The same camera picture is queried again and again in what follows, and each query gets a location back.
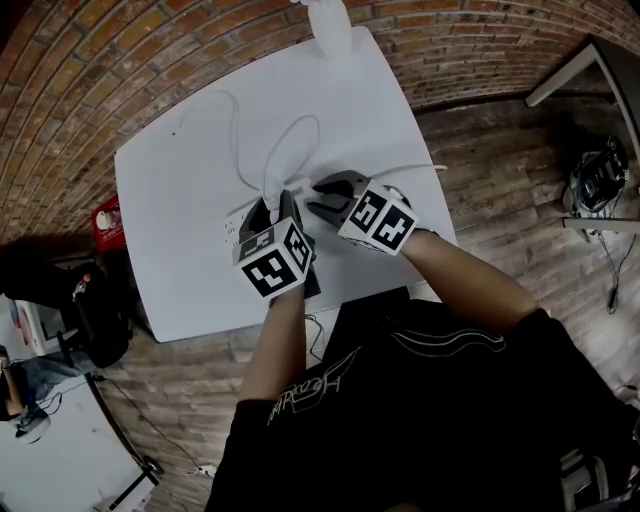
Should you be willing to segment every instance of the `floor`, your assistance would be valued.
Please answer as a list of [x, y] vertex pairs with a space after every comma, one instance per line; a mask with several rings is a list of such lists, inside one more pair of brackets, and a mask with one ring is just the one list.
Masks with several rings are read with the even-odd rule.
[[[535, 109], [511, 101], [430, 113], [418, 122], [434, 162], [449, 167], [440, 180], [459, 245], [531, 290], [612, 388], [637, 382], [640, 248], [625, 263], [620, 306], [609, 315], [612, 277], [602, 246], [559, 221], [567, 148], [578, 126], [617, 134], [631, 147], [618, 108], [599, 99], [549, 99]], [[639, 215], [639, 179], [634, 158], [618, 216]], [[609, 233], [606, 242], [619, 262], [630, 236]], [[215, 464], [257, 332], [166, 344], [138, 333], [122, 361], [105, 374], [171, 441], [198, 463]], [[134, 446], [166, 470], [147, 510], [201, 511], [210, 480], [187, 476], [194, 468], [186, 455], [142, 421], [112, 383], [100, 389]]]

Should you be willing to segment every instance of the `jeans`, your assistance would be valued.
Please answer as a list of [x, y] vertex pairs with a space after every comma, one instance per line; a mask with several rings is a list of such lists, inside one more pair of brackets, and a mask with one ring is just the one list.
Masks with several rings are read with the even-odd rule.
[[62, 352], [34, 357], [20, 363], [27, 374], [30, 392], [34, 392], [36, 400], [44, 400], [51, 390], [61, 382], [84, 375], [96, 369], [89, 356], [82, 351], [69, 353], [74, 367], [70, 368]]

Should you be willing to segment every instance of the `white table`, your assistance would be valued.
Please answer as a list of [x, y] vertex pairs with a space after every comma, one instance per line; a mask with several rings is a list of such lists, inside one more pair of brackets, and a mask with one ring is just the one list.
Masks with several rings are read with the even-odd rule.
[[[320, 124], [318, 149], [293, 188], [308, 190], [305, 183], [344, 169], [372, 176], [413, 166], [383, 182], [399, 183], [421, 225], [455, 243], [431, 157], [402, 90], [370, 32], [356, 27], [352, 34], [350, 58], [327, 61], [314, 40], [277, 52], [189, 97], [116, 154], [124, 230], [158, 341], [258, 324], [267, 310], [231, 267], [225, 219], [257, 194], [235, 176], [232, 102], [214, 91], [231, 92], [240, 105], [240, 169], [250, 183], [262, 181], [267, 155], [286, 128], [313, 114]], [[291, 175], [315, 134], [313, 122], [296, 126], [274, 153], [268, 175]], [[322, 289], [307, 302], [308, 312], [421, 281], [402, 257], [339, 239], [301, 199], [305, 231], [316, 239]]]

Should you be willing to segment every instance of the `red object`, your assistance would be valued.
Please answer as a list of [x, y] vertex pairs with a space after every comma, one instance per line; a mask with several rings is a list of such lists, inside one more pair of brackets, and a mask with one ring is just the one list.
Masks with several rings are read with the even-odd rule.
[[[112, 214], [114, 222], [109, 229], [98, 228], [96, 217], [100, 212]], [[110, 249], [124, 249], [127, 246], [127, 241], [124, 238], [124, 228], [122, 226], [122, 215], [120, 215], [120, 200], [118, 199], [118, 194], [91, 214], [91, 224], [93, 224], [93, 234], [96, 239], [96, 249], [98, 252], [106, 252]]]

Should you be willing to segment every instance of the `brick wall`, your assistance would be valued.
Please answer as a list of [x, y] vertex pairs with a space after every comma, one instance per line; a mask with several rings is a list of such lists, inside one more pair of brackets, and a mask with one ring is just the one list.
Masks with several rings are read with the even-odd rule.
[[[589, 32], [640, 54], [626, 0], [345, 3], [413, 107], [530, 89]], [[35, 0], [0, 55], [0, 242], [89, 231], [128, 138], [309, 35], [289, 0]]]

